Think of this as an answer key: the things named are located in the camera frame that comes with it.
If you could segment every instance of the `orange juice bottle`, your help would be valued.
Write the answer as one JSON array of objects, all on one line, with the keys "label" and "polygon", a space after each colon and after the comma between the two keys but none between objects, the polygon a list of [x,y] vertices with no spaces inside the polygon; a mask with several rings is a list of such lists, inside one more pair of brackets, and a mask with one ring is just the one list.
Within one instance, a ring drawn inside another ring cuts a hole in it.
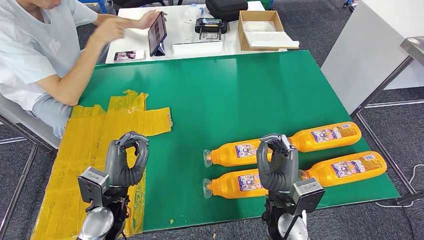
[{"label": "orange juice bottle", "polygon": [[384,158],[375,151],[364,151],[320,161],[309,170],[300,170],[300,179],[315,177],[323,187],[352,183],[383,174],[387,169]]},{"label": "orange juice bottle", "polygon": [[[300,152],[311,152],[355,144],[361,139],[361,130],[351,121],[330,124],[301,130],[292,137],[290,143]],[[225,167],[256,164],[256,150],[261,141],[252,139],[226,143],[215,150],[204,150],[205,167],[219,164]],[[272,151],[269,149],[268,160]]]},{"label": "orange juice bottle", "polygon": [[[348,184],[383,174],[387,165],[375,151],[364,151],[325,160],[309,170],[299,170],[299,179],[315,177],[323,187]],[[213,180],[203,180],[205,198],[222,196],[227,199],[261,197],[268,194],[262,187],[258,169],[228,172]]]},{"label": "orange juice bottle", "polygon": [[212,195],[226,199],[260,197],[268,194],[259,180],[258,169],[228,172],[213,180],[203,179],[203,195]]}]

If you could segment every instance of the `robotic hand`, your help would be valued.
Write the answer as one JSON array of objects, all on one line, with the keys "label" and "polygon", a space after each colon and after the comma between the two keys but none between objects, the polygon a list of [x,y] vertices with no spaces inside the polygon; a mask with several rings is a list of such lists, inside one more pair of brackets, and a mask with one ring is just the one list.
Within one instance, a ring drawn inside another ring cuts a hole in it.
[{"label": "robotic hand", "polygon": [[[128,208],[128,187],[138,184],[149,156],[149,140],[134,131],[113,140],[107,151],[102,172],[88,167],[79,177],[82,200],[91,205],[78,234],[78,240],[115,240],[124,235],[125,219],[131,215]],[[137,156],[132,168],[128,167],[126,149],[134,147]]]},{"label": "robotic hand", "polygon": [[[260,141],[256,160],[260,183],[268,190],[262,214],[268,236],[272,240],[307,240],[306,224],[299,217],[315,210],[325,190],[315,178],[298,179],[298,150],[286,135],[269,134]],[[272,150],[270,163],[268,148]]]}]

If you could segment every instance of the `white t-shirt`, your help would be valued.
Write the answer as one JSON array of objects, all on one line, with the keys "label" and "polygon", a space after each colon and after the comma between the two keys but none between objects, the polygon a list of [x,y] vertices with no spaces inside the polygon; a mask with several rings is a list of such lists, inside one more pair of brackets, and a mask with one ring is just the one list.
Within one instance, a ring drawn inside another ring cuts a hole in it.
[{"label": "white t-shirt", "polygon": [[55,74],[62,78],[80,56],[76,26],[97,19],[77,0],[41,11],[44,23],[16,0],[0,0],[0,93],[30,111],[46,94],[36,82]]}]

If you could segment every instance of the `cable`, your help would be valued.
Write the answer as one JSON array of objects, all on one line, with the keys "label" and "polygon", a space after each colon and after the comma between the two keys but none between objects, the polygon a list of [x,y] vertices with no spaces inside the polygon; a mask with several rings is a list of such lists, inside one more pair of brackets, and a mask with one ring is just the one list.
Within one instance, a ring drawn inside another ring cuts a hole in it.
[{"label": "cable", "polygon": [[[424,167],[424,164],[417,164],[417,165],[413,166],[413,169],[412,169],[412,177],[411,177],[411,178],[410,178],[410,180],[408,181],[409,183],[411,183],[411,182],[412,182],[412,180],[414,180],[414,178],[415,178],[415,171],[416,171],[417,167]],[[409,205],[406,205],[406,206],[381,205],[381,204],[380,204],[380,203],[378,203],[378,202],[375,202],[375,204],[377,204],[378,206],[383,207],[383,208],[403,208],[403,209],[404,209],[404,208],[412,207],[412,205],[414,204],[414,201],[411,201],[411,203],[410,203]]]},{"label": "cable", "polygon": [[412,224],[411,224],[410,217],[408,216],[407,211],[405,210],[405,208],[404,208],[404,207],[402,207],[402,210],[403,210],[403,212],[405,213],[406,219],[408,220],[408,223],[409,223],[409,227],[411,228],[411,232],[412,232],[412,239],[415,239],[415,233],[414,233],[414,229],[413,229]]}]

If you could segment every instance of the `green table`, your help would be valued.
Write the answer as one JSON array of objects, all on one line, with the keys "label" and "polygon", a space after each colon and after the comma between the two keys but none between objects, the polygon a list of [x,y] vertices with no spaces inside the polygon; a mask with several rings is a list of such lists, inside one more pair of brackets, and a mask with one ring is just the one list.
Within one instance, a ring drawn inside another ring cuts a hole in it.
[{"label": "green table", "polygon": [[[260,216],[265,198],[205,199],[203,178],[242,167],[204,167],[203,150],[350,121],[308,51],[190,58],[96,67],[80,104],[107,109],[110,96],[148,93],[147,109],[170,107],[172,131],[150,137],[144,231]],[[369,150],[364,139],[334,149],[300,153],[299,166]],[[319,208],[399,197],[386,174],[326,188]]]}]

